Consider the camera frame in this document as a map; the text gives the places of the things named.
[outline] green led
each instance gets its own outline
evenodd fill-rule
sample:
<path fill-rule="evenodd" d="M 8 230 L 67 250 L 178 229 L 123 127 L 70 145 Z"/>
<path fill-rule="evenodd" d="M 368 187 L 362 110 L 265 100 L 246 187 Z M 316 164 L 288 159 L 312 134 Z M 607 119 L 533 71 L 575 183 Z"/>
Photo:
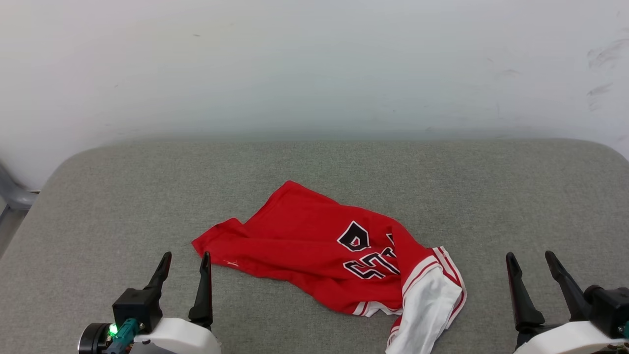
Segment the green led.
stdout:
<path fill-rule="evenodd" d="M 113 336 L 116 335 L 116 333 L 118 333 L 118 327 L 116 327 L 115 323 L 110 324 L 109 325 L 109 335 L 113 337 Z"/>

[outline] white backdrop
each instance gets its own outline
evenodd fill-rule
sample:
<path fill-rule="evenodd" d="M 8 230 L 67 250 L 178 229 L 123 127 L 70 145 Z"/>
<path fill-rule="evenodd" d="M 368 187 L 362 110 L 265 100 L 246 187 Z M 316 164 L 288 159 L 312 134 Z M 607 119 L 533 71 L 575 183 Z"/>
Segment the white backdrop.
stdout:
<path fill-rule="evenodd" d="M 626 0 L 2 0 L 0 74 L 0 163 L 31 189 L 138 139 L 546 136 L 629 156 Z"/>

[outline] gray fabric surface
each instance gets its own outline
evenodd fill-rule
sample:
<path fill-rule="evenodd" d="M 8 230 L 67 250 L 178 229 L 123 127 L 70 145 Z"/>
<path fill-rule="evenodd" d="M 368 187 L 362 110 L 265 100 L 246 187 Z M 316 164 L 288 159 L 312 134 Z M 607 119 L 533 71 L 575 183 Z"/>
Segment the gray fabric surface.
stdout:
<path fill-rule="evenodd" d="M 433 353 L 509 353 L 513 251 L 548 322 L 569 318 L 543 252 L 582 288 L 629 285 L 629 164 L 576 140 L 144 143 L 79 154 L 50 178 L 0 260 L 2 352 L 73 353 L 90 322 L 173 252 L 162 308 L 186 317 L 190 241 L 247 220 L 284 181 L 399 220 L 445 246 L 469 299 Z M 213 267 L 214 332 L 232 353 L 383 353 L 393 316 L 329 311 L 288 283 Z"/>

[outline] scuff mark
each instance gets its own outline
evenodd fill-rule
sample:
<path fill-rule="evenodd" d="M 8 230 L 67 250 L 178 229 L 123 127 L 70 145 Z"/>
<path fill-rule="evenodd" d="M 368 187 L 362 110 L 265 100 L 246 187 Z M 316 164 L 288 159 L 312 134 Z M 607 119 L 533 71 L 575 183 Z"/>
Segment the scuff mark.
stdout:
<path fill-rule="evenodd" d="M 610 69 L 616 67 L 618 59 L 622 58 L 623 51 L 629 49 L 629 38 L 615 40 L 609 46 L 592 49 L 587 53 L 590 69 L 599 69 L 609 66 Z"/>
<path fill-rule="evenodd" d="M 513 69 L 508 69 L 508 70 L 503 70 L 499 73 L 496 74 L 496 79 L 499 79 L 501 77 L 516 77 L 521 75 L 521 72 L 517 71 L 517 70 L 513 70 Z"/>
<path fill-rule="evenodd" d="M 595 87 L 595 88 L 593 88 L 593 89 L 591 89 L 590 91 L 587 92 L 587 94 L 586 94 L 587 105 L 588 105 L 590 111 L 594 112 L 594 111 L 599 110 L 599 109 L 601 109 L 603 107 L 602 104 L 599 101 L 600 96 L 602 94 L 608 93 L 610 91 L 611 85 L 614 85 L 614 83 L 600 85 L 600 86 L 597 86 L 597 87 Z"/>

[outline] teal connector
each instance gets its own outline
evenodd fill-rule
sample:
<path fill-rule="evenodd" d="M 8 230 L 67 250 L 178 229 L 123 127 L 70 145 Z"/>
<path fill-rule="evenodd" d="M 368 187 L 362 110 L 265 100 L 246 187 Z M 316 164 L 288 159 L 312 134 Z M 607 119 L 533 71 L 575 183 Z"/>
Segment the teal connector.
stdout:
<path fill-rule="evenodd" d="M 107 348 L 107 354 L 125 354 L 126 347 L 133 343 L 133 339 L 140 331 L 140 323 L 135 318 L 129 318 L 120 326 L 118 333 L 112 338 Z"/>

